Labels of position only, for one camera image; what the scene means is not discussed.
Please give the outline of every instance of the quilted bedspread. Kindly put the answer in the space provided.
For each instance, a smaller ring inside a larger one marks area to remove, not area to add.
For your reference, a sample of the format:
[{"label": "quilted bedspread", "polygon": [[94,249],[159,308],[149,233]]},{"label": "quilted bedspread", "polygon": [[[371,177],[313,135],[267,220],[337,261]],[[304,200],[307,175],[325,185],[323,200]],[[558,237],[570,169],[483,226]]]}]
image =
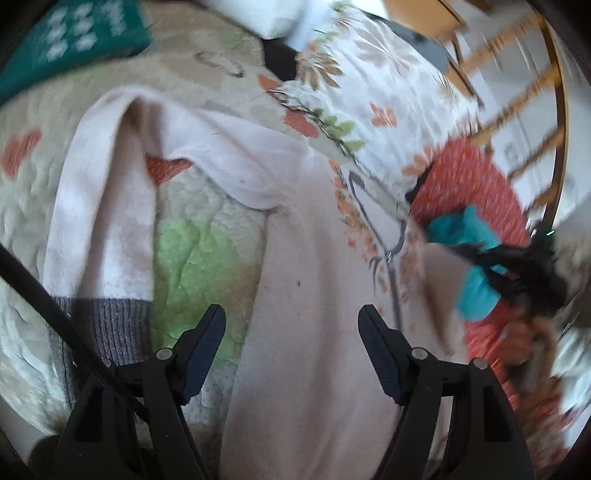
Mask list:
[{"label": "quilted bedspread", "polygon": [[[189,4],[145,6],[154,19],[155,41],[140,56],[68,72],[0,110],[0,241],[36,278],[68,146],[82,115],[116,86],[149,85],[189,108],[240,116],[309,143],[340,163],[348,161],[302,114],[267,95],[277,83],[262,66],[256,38]],[[229,198],[185,160],[146,161],[158,186],[152,348],[174,344],[210,303],[225,305],[228,314],[227,333],[202,394],[184,411],[205,455],[214,455],[260,275],[266,215]],[[48,329],[0,284],[0,392],[23,418],[53,434],[65,425],[70,407]]]}]

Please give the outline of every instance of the teal pillow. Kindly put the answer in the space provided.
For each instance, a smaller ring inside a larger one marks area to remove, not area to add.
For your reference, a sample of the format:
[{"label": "teal pillow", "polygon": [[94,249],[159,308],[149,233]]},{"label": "teal pillow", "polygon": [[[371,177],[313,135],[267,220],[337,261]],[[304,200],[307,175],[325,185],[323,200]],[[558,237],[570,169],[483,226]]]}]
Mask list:
[{"label": "teal pillow", "polygon": [[37,82],[93,61],[137,54],[150,37],[135,0],[61,0],[23,39],[0,76],[0,105]]}]

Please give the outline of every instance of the gray ribbed cuff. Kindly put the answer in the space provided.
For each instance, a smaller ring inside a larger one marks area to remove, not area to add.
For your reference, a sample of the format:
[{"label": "gray ribbed cuff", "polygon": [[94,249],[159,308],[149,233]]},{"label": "gray ribbed cuff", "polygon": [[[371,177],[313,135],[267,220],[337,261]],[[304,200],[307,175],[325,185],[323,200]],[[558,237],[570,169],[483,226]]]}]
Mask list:
[{"label": "gray ribbed cuff", "polygon": [[[55,301],[67,313],[86,343],[102,358],[116,365],[141,362],[150,354],[151,302],[127,299],[67,299]],[[50,341],[57,373],[64,383],[71,407],[82,388],[72,354],[59,335],[51,330]]]}]

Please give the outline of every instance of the floral pillow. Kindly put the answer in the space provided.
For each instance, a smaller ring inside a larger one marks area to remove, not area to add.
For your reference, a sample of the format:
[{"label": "floral pillow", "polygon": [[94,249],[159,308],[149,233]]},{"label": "floral pillow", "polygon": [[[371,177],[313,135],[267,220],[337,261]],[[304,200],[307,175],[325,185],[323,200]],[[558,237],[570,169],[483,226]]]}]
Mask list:
[{"label": "floral pillow", "polygon": [[318,32],[297,56],[296,80],[269,93],[315,120],[401,199],[432,153],[464,131],[477,103],[387,25],[357,8],[336,4]]}]

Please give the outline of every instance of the teal cloth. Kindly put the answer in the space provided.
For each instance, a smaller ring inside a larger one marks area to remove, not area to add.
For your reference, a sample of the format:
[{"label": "teal cloth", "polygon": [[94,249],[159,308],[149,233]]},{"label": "teal cloth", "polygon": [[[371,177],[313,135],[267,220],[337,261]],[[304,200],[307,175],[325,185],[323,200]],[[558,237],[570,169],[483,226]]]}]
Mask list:
[{"label": "teal cloth", "polygon": [[[488,224],[478,216],[474,205],[462,213],[435,218],[427,227],[427,237],[430,242],[443,245],[483,243],[482,249],[493,248],[501,243]],[[504,272],[500,266],[494,270]],[[500,297],[489,286],[483,269],[474,266],[464,281],[457,309],[466,320],[475,322],[485,318],[495,308]]]},{"label": "teal cloth", "polygon": [[128,57],[149,44],[135,0],[60,0],[29,31],[0,75],[0,105],[49,77]]}]

